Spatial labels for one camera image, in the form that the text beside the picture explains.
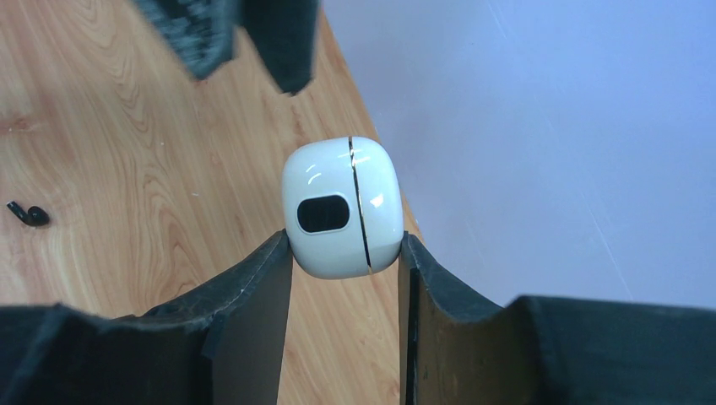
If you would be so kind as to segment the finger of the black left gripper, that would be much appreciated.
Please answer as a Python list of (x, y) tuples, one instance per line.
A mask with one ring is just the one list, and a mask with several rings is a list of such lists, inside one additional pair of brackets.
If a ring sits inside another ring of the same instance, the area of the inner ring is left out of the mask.
[(251, 0), (241, 25), (283, 94), (297, 95), (311, 81), (317, 39), (317, 0)]
[(194, 79), (208, 78), (234, 58), (239, 1), (137, 0), (134, 4)]

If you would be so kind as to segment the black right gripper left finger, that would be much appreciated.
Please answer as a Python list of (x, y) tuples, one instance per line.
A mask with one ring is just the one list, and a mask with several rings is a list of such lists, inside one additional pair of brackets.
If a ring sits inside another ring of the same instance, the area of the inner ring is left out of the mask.
[(279, 231), (142, 316), (1, 309), (4, 404), (274, 404), (293, 257)]

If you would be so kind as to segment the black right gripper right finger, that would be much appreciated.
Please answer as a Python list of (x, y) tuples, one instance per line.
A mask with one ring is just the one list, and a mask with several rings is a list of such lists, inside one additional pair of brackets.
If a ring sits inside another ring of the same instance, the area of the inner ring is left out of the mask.
[(399, 256), (403, 404), (712, 404), (713, 310), (522, 295), (499, 306), (412, 234)]

